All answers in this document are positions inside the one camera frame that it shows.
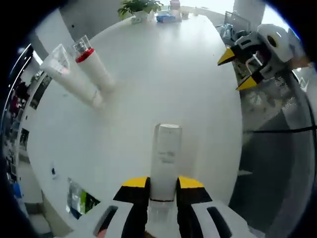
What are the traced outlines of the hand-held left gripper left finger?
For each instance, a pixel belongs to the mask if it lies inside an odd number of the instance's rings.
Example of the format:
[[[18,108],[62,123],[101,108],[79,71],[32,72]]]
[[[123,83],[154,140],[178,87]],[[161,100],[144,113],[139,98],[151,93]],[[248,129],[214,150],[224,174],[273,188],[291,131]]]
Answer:
[[[149,177],[124,182],[99,218],[93,235],[97,238],[144,238],[150,187]]]

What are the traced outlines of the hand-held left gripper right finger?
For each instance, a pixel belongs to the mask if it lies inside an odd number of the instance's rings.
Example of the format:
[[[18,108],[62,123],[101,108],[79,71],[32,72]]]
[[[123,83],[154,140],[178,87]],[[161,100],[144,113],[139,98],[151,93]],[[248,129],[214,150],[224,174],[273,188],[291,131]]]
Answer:
[[[177,223],[182,238],[254,238],[247,222],[227,205],[212,200],[204,185],[179,176]]]

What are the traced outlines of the person's right hand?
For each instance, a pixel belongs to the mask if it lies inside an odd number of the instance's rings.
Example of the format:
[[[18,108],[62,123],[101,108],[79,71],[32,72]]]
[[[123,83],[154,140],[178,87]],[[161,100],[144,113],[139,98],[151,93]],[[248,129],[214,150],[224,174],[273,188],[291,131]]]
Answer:
[[[307,56],[302,56],[300,58],[292,58],[290,60],[290,65],[292,69],[308,67],[310,63],[311,60]]]

